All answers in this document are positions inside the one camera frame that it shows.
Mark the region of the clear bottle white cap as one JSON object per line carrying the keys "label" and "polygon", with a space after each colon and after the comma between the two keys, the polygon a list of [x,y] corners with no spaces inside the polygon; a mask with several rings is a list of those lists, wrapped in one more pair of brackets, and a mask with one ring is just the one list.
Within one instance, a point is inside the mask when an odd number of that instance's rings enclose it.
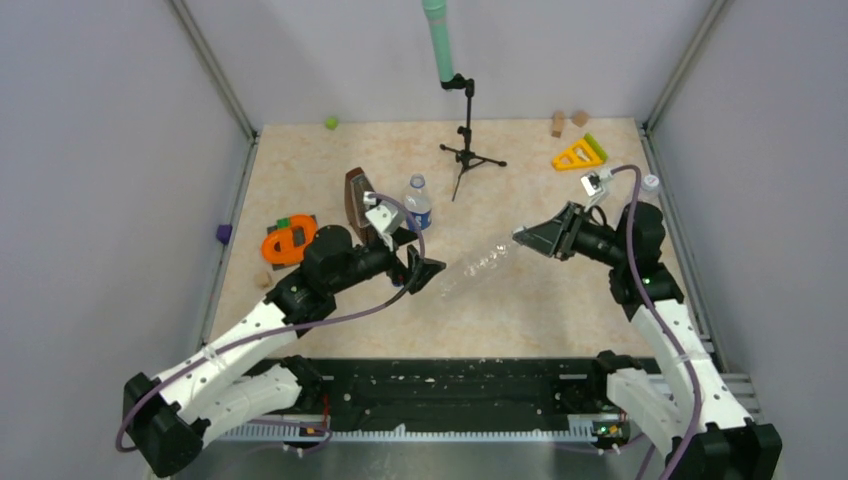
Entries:
{"label": "clear bottle white cap", "polygon": [[517,250],[512,238],[497,237],[466,251],[438,275],[437,293],[452,300],[482,286],[508,268]]}

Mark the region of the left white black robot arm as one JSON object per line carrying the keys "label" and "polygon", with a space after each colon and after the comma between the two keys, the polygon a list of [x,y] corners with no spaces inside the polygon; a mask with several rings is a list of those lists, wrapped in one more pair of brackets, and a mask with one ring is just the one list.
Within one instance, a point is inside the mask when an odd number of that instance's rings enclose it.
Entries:
{"label": "left white black robot arm", "polygon": [[300,266],[280,280],[253,309],[212,343],[155,376],[139,373],[123,392],[117,437],[129,437],[159,478],[190,465],[222,434],[272,411],[308,413],[319,404],[321,376],[301,357],[249,376],[275,350],[303,331],[330,323],[336,294],[387,274],[413,295],[441,273],[445,263],[422,256],[417,235],[401,229],[407,248],[401,261],[377,240],[355,245],[339,225],[320,228]]}

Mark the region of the clear Pepsi plastic bottle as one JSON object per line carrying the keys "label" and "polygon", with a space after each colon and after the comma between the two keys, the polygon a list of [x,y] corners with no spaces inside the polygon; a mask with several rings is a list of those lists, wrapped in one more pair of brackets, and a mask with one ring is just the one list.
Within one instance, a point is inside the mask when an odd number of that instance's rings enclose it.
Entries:
{"label": "clear Pepsi plastic bottle", "polygon": [[432,223],[432,202],[426,189],[426,179],[423,174],[412,175],[404,192],[405,208],[421,230],[426,230]]}

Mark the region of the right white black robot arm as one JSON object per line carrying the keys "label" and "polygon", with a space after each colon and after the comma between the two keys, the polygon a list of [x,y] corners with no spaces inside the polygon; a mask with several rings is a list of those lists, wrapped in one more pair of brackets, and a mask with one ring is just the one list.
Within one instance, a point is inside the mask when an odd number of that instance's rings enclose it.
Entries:
{"label": "right white black robot arm", "polygon": [[770,479],[782,439],[773,425],[753,418],[706,351],[681,288],[660,260],[665,234],[654,205],[626,206],[611,227],[569,202],[513,239],[549,258],[581,255],[609,267],[611,295],[651,347],[670,393],[662,394],[635,359],[604,351],[594,361],[586,397],[600,412],[618,407],[627,414],[663,456],[662,478]]}

